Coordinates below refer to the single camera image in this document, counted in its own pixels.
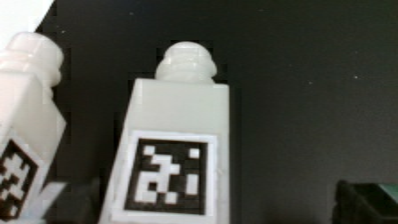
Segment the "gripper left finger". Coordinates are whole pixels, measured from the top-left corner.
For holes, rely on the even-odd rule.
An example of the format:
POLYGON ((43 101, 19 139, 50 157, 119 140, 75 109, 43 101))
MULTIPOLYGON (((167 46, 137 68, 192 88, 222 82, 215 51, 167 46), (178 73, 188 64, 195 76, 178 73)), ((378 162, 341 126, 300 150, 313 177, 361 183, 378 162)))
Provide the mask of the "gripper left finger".
POLYGON ((89 182, 50 182, 23 218, 30 224, 98 224, 99 207, 99 179, 89 182))

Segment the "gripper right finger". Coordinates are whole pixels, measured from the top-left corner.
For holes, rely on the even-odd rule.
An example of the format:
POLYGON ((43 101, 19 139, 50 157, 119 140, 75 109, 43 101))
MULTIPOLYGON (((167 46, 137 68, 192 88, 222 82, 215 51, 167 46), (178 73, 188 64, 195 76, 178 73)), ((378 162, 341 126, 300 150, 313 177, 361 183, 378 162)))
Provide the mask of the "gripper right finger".
POLYGON ((337 182, 336 224, 398 224, 398 184, 337 182))

